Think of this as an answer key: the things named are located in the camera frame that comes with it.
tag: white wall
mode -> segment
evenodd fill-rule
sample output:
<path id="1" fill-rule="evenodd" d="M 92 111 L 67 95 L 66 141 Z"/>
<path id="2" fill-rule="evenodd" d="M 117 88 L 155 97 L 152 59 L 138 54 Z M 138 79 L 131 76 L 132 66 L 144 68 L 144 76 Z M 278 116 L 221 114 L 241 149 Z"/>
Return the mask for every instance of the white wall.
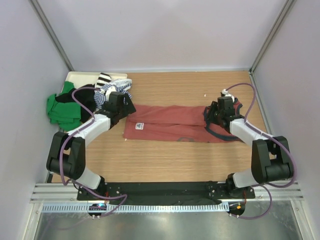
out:
<path id="1" fill-rule="evenodd" d="M 21 237 L 52 136 L 46 98 L 68 71 L 27 0 L 0 3 L 0 239 Z"/>
<path id="2" fill-rule="evenodd" d="M 285 0 L 39 0 L 78 71 L 249 69 Z"/>
<path id="3" fill-rule="evenodd" d="M 255 76 L 271 128 L 288 138 L 298 181 L 320 228 L 320 2 L 298 0 Z"/>

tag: metal floor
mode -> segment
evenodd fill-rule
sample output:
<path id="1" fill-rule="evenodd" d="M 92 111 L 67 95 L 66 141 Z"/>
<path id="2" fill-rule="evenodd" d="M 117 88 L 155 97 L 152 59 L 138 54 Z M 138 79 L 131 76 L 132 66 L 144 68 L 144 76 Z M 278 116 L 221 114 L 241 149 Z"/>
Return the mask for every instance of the metal floor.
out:
<path id="1" fill-rule="evenodd" d="M 257 216 L 267 201 L 247 202 L 244 216 Z M 85 220 L 87 213 L 42 213 L 35 240 L 302 240 L 290 201 L 274 201 L 257 220 L 225 212 L 126 213 Z"/>

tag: wooden table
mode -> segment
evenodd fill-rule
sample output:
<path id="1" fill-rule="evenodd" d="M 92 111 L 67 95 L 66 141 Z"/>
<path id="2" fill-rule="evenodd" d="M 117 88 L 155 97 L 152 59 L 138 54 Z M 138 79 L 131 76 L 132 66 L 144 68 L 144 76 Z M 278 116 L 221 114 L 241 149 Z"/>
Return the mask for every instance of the wooden table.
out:
<path id="1" fill-rule="evenodd" d="M 222 89 L 250 83 L 247 71 L 129 73 L 134 104 L 209 106 Z M 230 93 L 243 104 L 244 115 L 253 91 L 238 86 Z M 248 117 L 265 131 L 258 103 Z M 125 119 L 101 134 L 86 149 L 86 165 L 106 182 L 224 181 L 228 174 L 251 166 L 251 148 L 242 142 L 199 143 L 126 140 Z M 55 175 L 53 182 L 61 182 Z"/>

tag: red cloth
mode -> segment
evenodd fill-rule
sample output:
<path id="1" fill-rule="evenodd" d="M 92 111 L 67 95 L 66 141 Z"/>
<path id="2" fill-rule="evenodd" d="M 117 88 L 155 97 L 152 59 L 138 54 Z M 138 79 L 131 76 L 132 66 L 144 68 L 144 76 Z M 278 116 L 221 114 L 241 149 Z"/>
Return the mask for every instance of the red cloth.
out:
<path id="1" fill-rule="evenodd" d="M 242 104 L 237 101 L 234 105 L 236 112 L 240 107 Z M 218 125 L 211 123 L 206 128 L 205 106 L 135 105 L 135 109 L 136 112 L 126 119 L 123 134 L 126 139 L 200 143 L 238 140 Z"/>

